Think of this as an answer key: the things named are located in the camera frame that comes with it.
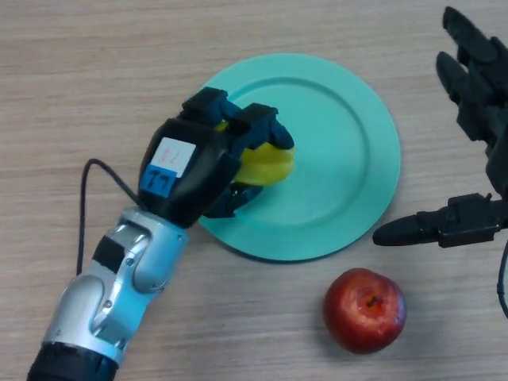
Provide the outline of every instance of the wire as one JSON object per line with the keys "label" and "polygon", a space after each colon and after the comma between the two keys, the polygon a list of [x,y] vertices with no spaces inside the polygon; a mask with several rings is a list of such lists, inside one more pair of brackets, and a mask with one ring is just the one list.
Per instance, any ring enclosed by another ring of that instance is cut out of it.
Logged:
{"label": "wire", "polygon": [[85,246],[85,213],[86,213],[86,196],[87,196],[87,179],[90,167],[98,165],[108,175],[110,175],[115,183],[138,205],[141,209],[146,210],[145,206],[137,195],[129,188],[129,186],[120,178],[119,175],[106,163],[99,159],[89,159],[83,168],[81,177],[81,195],[79,200],[79,245],[78,245],[78,259],[76,264],[76,275],[81,274],[83,270],[83,253]]}
{"label": "wire", "polygon": [[504,312],[506,318],[508,318],[508,306],[506,305],[505,299],[505,272],[507,260],[508,260],[508,242],[506,242],[505,250],[504,252],[502,252],[501,265],[499,266],[499,275],[498,275],[499,304],[501,304],[502,312]]}

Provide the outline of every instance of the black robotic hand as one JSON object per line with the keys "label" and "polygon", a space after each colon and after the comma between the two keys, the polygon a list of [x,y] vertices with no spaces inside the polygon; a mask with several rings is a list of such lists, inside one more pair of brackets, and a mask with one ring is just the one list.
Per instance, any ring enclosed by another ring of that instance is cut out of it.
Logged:
{"label": "black robotic hand", "polygon": [[262,191],[235,181],[246,148],[269,143],[289,150],[294,141],[277,121],[276,108],[253,103],[241,109],[224,90],[204,87],[182,108],[154,134],[139,193],[149,211],[186,229],[201,216],[234,217]]}
{"label": "black robotic hand", "polygon": [[[437,74],[458,106],[457,124],[471,141],[487,144],[486,173],[500,200],[491,194],[468,194],[448,200],[433,212],[422,211],[379,227],[373,241],[380,246],[437,242],[442,248],[493,241],[508,227],[508,50],[497,38],[487,39],[463,14],[447,7],[443,28],[458,45],[456,60],[437,56]],[[508,244],[498,274],[498,298],[508,318],[504,273]]]}

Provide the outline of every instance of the green plate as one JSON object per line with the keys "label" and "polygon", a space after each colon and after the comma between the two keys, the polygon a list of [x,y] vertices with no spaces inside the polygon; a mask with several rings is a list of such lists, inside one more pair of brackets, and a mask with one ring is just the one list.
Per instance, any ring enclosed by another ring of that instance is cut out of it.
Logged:
{"label": "green plate", "polygon": [[229,92],[241,107],[279,109],[295,142],[290,177],[267,187],[235,218],[201,218],[218,240],[263,260],[327,256],[362,237],[397,188],[401,150],[383,101],[334,62],[303,54],[253,57],[204,86]]}

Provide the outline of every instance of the wooden table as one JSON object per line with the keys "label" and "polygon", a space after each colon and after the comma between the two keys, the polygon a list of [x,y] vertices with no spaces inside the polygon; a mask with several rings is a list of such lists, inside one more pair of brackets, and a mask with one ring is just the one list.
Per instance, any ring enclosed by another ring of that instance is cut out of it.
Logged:
{"label": "wooden table", "polygon": [[[307,52],[363,77],[402,141],[383,221],[492,191],[484,144],[469,142],[438,82],[446,5],[508,41],[508,3],[464,0],[34,0],[0,4],[0,380],[25,379],[75,271],[79,181],[98,157],[133,185],[147,143],[210,76],[260,53]],[[87,260],[129,201],[90,176]],[[310,264],[240,258],[199,226],[154,303],[118,380],[504,380],[506,332],[495,242],[380,248],[370,233]],[[321,321],[326,287],[351,267],[396,279],[409,316],[386,350],[348,356]]]}

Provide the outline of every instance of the blue label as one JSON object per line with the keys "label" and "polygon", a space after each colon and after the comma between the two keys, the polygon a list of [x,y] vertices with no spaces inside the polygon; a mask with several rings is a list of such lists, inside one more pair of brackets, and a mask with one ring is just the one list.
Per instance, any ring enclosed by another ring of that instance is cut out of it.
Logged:
{"label": "blue label", "polygon": [[140,189],[167,198],[176,180],[176,172],[149,164],[140,181]]}

